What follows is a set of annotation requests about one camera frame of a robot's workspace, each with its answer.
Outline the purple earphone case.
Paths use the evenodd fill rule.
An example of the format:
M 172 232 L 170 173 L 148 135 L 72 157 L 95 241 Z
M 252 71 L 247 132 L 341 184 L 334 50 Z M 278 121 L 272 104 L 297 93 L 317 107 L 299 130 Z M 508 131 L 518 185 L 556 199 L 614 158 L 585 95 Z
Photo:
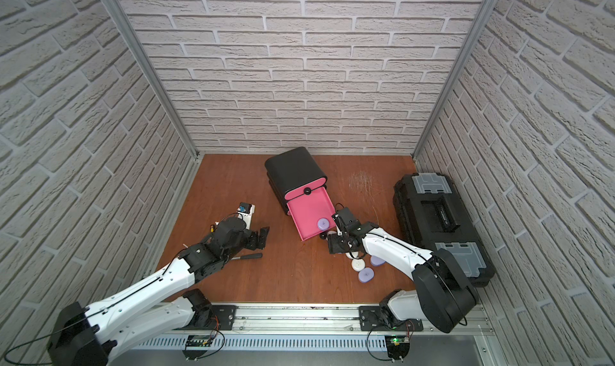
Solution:
M 320 229 L 320 231 L 325 232 L 328 231 L 328 229 L 330 228 L 330 222 L 327 218 L 320 218 L 317 221 L 317 227 Z
M 372 268 L 363 268 L 358 272 L 358 279 L 362 284 L 366 284 L 374 279 L 375 272 Z
M 382 260 L 381 258 L 377 257 L 377 256 L 371 256 L 370 257 L 370 264 L 374 267 L 379 267 L 383 264 L 385 264 L 386 261 Z

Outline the black drawer cabinet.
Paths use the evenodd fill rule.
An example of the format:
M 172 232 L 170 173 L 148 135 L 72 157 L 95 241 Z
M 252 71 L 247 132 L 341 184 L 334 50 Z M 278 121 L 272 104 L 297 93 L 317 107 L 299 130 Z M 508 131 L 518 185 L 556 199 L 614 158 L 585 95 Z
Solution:
M 269 185 L 286 215 L 289 215 L 289 212 L 284 195 L 288 191 L 321 177 L 328 181 L 328 177 L 305 147 L 272 156 L 265 161 L 264 167 Z

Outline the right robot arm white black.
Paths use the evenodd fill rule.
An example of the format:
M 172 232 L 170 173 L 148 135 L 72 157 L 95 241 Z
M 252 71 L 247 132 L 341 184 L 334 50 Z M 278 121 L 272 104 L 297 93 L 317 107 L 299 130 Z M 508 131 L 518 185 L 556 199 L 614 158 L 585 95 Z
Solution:
M 410 320 L 426 320 L 450 333 L 468 324 L 466 316 L 479 303 L 477 289 L 451 252 L 435 252 L 404 242 L 372 222 L 364 224 L 348 208 L 334 212 L 337 235 L 330 237 L 329 252 L 363 252 L 405 274 L 415 289 L 389 293 L 376 313 L 380 325 L 396 329 Z

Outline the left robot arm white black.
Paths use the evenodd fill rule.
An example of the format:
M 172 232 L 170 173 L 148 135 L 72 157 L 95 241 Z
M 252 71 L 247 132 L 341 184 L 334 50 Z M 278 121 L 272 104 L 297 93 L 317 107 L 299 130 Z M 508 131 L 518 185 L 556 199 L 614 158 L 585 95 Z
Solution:
M 53 365 L 106 365 L 143 342 L 210 316 L 210 302 L 195 284 L 244 249 L 266 246 L 268 227 L 250 228 L 249 216 L 219 222 L 200 242 L 181 250 L 149 277 L 86 307 L 65 307 L 46 350 Z

